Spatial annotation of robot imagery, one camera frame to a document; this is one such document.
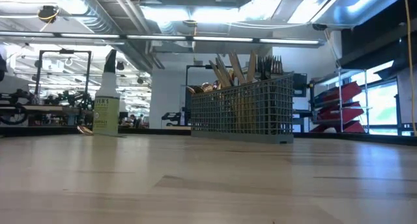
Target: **wire basket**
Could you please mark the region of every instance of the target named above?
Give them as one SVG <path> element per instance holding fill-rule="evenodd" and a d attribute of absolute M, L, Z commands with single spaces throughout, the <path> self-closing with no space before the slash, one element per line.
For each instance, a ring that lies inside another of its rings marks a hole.
<path fill-rule="evenodd" d="M 293 74 L 195 94 L 192 136 L 260 143 L 293 142 Z"/>

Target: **exposed duct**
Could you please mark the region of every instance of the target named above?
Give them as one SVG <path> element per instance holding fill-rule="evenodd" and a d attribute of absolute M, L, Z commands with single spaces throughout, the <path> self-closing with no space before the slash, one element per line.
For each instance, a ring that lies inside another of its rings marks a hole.
<path fill-rule="evenodd" d="M 98 34 L 123 33 L 122 29 L 114 22 L 97 0 L 81 1 L 88 7 L 88 11 L 85 14 L 94 17 L 78 18 L 77 20 L 82 22 L 92 32 Z M 142 71 L 151 73 L 154 66 L 159 66 L 152 57 L 148 57 L 148 55 L 145 54 L 145 51 L 139 51 L 139 49 L 131 42 L 125 42 L 124 45 L 115 45 L 114 47 L 123 52 L 129 62 Z"/>

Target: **wooden tabletop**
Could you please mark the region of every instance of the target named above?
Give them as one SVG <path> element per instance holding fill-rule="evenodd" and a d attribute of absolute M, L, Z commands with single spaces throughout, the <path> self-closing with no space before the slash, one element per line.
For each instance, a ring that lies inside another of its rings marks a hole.
<path fill-rule="evenodd" d="M 0 223 L 415 223 L 417 148 L 333 139 L 0 139 Z"/>

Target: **spray bottle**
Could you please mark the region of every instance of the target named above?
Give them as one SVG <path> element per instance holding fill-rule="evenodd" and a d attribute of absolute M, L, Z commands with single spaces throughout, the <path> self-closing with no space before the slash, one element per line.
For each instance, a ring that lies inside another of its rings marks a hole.
<path fill-rule="evenodd" d="M 94 101 L 94 134 L 116 136 L 119 127 L 120 94 L 116 91 L 116 53 L 111 50 L 106 57 L 102 85 Z"/>

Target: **bottle label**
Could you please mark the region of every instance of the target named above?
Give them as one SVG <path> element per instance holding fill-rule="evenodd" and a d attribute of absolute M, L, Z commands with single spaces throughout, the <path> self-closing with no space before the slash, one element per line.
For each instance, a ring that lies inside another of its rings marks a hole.
<path fill-rule="evenodd" d="M 94 101 L 94 133 L 117 135 L 119 129 L 119 102 L 120 100 L 115 97 L 96 97 Z"/>

